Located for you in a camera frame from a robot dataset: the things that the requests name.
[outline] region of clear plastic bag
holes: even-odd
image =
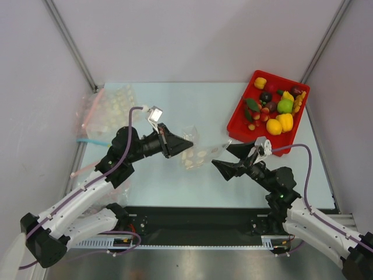
[[[129,109],[136,105],[131,85],[117,90],[101,89],[94,99],[87,98],[81,128],[89,139],[111,142],[117,131],[128,125]],[[132,121],[139,119],[139,112],[132,114]]]
[[[192,141],[194,146],[181,153],[181,165],[187,170],[200,167],[205,163],[210,163],[213,159],[219,157],[231,144],[227,143],[216,146],[199,146],[199,134],[195,126],[186,127],[182,130],[184,139]]]

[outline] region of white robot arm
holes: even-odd
[[[373,279],[373,234],[368,232],[363,236],[345,228],[321,211],[311,208],[307,196],[302,198],[293,190],[296,182],[290,168],[267,169],[263,160],[272,154],[269,140],[261,137],[252,143],[230,145],[227,151],[240,161],[229,163],[213,160],[213,164],[227,181],[243,174],[250,176],[269,192],[266,200],[271,208],[270,216],[282,225],[287,233],[303,239],[324,253],[342,269],[346,279]]]
[[[94,202],[120,186],[135,170],[133,162],[161,152],[171,158],[193,146],[193,143],[172,134],[158,124],[162,111],[153,107],[147,118],[153,127],[148,136],[139,135],[129,124],[117,132],[107,155],[81,188],[76,188],[60,202],[37,216],[22,217],[21,230],[26,234],[26,247],[44,268],[57,263],[76,243],[98,233],[118,229],[128,222],[128,214],[119,205],[108,205],[96,215],[76,221]]]

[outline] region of yellow lemon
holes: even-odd
[[[280,135],[282,132],[282,125],[279,121],[271,118],[267,121],[267,131],[272,135]]]

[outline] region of white table surface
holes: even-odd
[[[116,89],[125,84],[107,83],[105,88]],[[160,122],[174,134],[195,125],[200,135],[199,146],[226,143],[226,126],[242,96],[246,83],[133,83],[138,104],[155,105],[164,110]],[[139,135],[148,135],[152,128],[145,120],[134,123]],[[294,143],[307,144],[312,151],[312,172],[308,196],[317,208],[334,209],[332,193],[322,166],[307,112],[304,112]],[[107,148],[88,144],[82,167],[100,160]],[[237,162],[228,152],[220,160]],[[307,151],[293,148],[288,155],[271,156],[265,160],[269,169],[281,166],[292,168],[297,182],[295,190],[303,194],[308,167]],[[185,170],[180,155],[166,159],[162,154],[133,164],[134,174],[126,184],[130,186],[128,205],[158,207],[231,207],[267,208],[261,186],[248,176],[232,178],[229,182],[211,164]],[[78,178],[82,182],[85,175]]]

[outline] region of yellow pepper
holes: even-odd
[[[292,102],[294,102],[294,97],[290,94],[290,92],[288,91],[284,91],[284,93],[282,94],[282,97],[281,97],[281,100],[283,99],[289,99],[291,100]]]
[[[288,132],[293,129],[293,116],[291,114],[278,115],[276,120],[282,125],[282,132]]]
[[[255,79],[254,86],[257,89],[263,89],[266,83],[267,83],[267,80],[265,78],[258,77]]]

